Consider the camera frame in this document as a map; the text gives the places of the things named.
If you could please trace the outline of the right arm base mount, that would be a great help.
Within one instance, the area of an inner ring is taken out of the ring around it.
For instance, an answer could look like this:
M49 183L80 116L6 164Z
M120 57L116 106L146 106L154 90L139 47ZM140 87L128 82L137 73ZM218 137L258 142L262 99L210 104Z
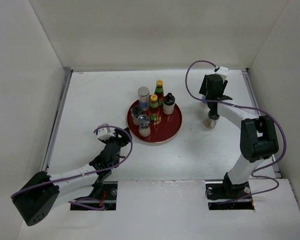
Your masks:
M249 183L231 187L222 181L206 181L205 195L209 210L254 210Z

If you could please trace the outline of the black grinder-top shaker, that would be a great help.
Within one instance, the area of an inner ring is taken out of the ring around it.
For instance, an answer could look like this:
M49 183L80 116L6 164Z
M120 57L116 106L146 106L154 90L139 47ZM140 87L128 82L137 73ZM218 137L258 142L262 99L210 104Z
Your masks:
M146 114L138 116L138 125L139 125L138 132L140 136L148 137L151 133L150 118Z
M171 115L174 112L174 106L175 106L175 97L172 93L168 93L164 97L164 102L163 102L163 112L166 115Z

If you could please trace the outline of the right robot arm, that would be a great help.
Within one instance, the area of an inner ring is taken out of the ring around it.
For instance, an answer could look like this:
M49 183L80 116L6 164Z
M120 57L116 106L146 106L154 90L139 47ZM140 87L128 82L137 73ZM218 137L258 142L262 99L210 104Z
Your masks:
M257 115L237 106L224 91L227 81L218 74L206 75L199 93L209 108L204 125L212 129L222 116L240 130L240 156L234 167L225 173L222 183L206 184L209 200L238 198L248 188L252 172L278 152L279 146L274 120L268 115Z

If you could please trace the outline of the sauce bottle yellow cap front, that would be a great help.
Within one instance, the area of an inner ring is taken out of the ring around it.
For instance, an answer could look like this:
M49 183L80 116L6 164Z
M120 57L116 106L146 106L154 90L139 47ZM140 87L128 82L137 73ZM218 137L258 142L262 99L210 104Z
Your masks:
M161 113L158 104L158 96L151 95L149 103L149 118L154 125L158 125L161 122Z

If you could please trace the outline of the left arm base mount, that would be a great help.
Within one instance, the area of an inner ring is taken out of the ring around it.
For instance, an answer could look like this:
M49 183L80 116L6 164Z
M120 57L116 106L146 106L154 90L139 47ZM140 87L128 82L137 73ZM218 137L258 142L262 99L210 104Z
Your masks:
M98 184L88 196L74 200L79 205L70 205L71 211L91 211L91 207L98 211L115 211L117 205L118 182L106 181Z

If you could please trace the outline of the black-cap glass jar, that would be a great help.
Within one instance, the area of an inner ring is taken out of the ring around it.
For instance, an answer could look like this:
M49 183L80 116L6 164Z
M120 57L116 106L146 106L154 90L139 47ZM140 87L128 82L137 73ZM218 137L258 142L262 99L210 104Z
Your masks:
M130 109L133 124L138 126L138 117L143 114L143 108L139 105L135 105Z

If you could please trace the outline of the silver-lid spice jar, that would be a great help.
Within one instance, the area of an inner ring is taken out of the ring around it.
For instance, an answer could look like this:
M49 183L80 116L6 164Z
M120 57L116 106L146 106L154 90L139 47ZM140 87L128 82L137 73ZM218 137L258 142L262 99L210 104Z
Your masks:
M202 96L200 105L205 109L208 108L208 104L207 104L205 95Z
M139 106L146 112L149 109L150 94L149 89L145 86L138 89Z

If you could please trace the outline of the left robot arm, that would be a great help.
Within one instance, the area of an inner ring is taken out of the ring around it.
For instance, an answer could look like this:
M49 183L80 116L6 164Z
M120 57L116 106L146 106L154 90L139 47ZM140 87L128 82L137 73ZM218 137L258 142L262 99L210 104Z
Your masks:
M27 226L41 222L49 212L64 203L81 205L87 199L100 197L103 182L127 158L121 149L132 146L129 128L108 124L94 131L104 149L88 164L59 174L36 173L11 199Z

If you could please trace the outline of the sauce bottle yellow cap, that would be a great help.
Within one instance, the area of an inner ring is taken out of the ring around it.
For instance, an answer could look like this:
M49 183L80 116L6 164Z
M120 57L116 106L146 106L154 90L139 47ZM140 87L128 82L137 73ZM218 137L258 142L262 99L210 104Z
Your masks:
M156 81L155 95L158 97L158 105L162 106L164 102L163 80Z
M158 104L158 96L151 95L149 103L149 118L154 125L158 125L161 122L161 113Z

